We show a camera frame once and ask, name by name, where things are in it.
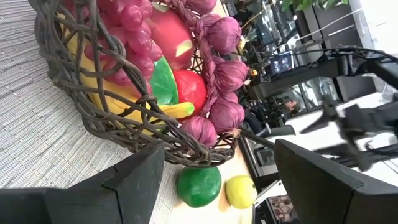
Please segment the wicker basket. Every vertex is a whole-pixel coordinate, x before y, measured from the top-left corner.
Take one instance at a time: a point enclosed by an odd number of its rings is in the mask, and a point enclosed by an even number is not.
[[[82,11],[84,6],[90,9],[89,17],[76,21],[72,14],[60,4],[61,0],[29,0],[30,5],[37,11],[35,35],[40,45],[40,55],[49,64],[49,77],[57,87],[65,90],[72,98],[76,109],[82,115],[85,128],[91,134],[109,139],[128,148],[133,153],[140,151],[150,142],[161,139],[166,145],[166,161],[173,164],[208,167],[218,166],[231,159],[236,147],[232,136],[220,135],[216,145],[208,149],[193,137],[182,132],[178,128],[178,122],[163,113],[157,104],[157,99],[148,94],[139,69],[126,60],[126,50],[121,41],[110,36],[104,24],[99,21],[100,17],[95,7],[95,1],[75,0],[77,12]],[[57,13],[65,15],[65,18],[58,17]],[[84,25],[87,21],[98,21],[98,25],[88,27]],[[66,29],[70,35],[65,37]],[[97,52],[100,50],[114,58],[118,62],[118,68],[123,67],[132,83],[141,92],[142,97],[136,102],[132,102],[117,93],[104,90],[103,77],[109,75],[109,71],[88,72],[81,68],[80,63],[76,61],[76,58],[81,58],[83,53],[81,42],[78,43],[77,55],[72,55],[66,48],[66,44],[73,35],[76,35],[78,39],[86,38],[88,40],[98,40],[98,36],[104,37],[111,50],[99,49],[98,44],[94,44],[96,41],[92,41],[94,48]],[[192,70],[200,73],[201,58],[197,55],[199,54],[194,55]],[[90,88],[82,84],[81,73],[96,77],[98,88]],[[93,104],[88,93],[99,94],[104,110]],[[105,96],[122,101],[130,108],[121,114],[110,113]],[[146,108],[146,104],[150,105],[150,110]],[[141,112],[143,122],[125,118],[135,110]]]

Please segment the banana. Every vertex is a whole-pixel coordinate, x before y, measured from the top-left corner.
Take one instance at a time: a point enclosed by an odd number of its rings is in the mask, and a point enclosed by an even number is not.
[[[66,30],[64,33],[64,36],[66,37],[69,34],[69,30]],[[88,44],[88,40],[84,40],[83,41],[83,48]],[[75,54],[77,53],[77,35],[74,35],[72,37],[72,39],[69,41],[69,43],[67,44],[67,48],[68,50],[72,53]],[[93,62],[88,59],[84,54],[82,55],[81,58],[81,64],[80,64],[83,68],[89,70],[89,71],[95,71],[95,67]],[[81,79],[82,82],[91,88],[98,88],[97,86],[97,82],[96,82],[96,78],[90,78],[90,77],[86,77],[84,76],[84,74],[81,74]],[[103,80],[103,85],[104,85],[104,89],[117,93],[127,99],[129,99],[132,102],[136,102],[137,98],[133,97],[130,93],[128,88],[126,87],[122,87],[122,86],[118,86],[116,84],[107,82],[106,80]],[[101,100],[100,100],[100,96],[97,93],[89,93],[89,97],[92,100],[92,102],[101,110],[103,110],[103,106],[101,104]],[[106,98],[106,102],[108,104],[109,110],[110,112],[114,113],[114,114],[120,114],[122,113],[125,109],[129,108],[129,106],[119,100],[116,100],[110,96],[105,96]],[[187,116],[190,116],[195,108],[194,105],[192,103],[186,102],[186,103],[179,103],[176,105],[159,105],[159,107],[161,108],[161,110],[169,117],[171,118],[184,118]],[[127,119],[131,119],[134,121],[138,121],[138,122],[142,122],[141,119],[141,112],[138,110],[135,110],[134,112],[132,112],[131,114],[127,115],[125,118]],[[150,121],[155,121],[157,120],[157,118],[152,118]],[[143,131],[143,133],[145,134],[152,134],[148,131]]]

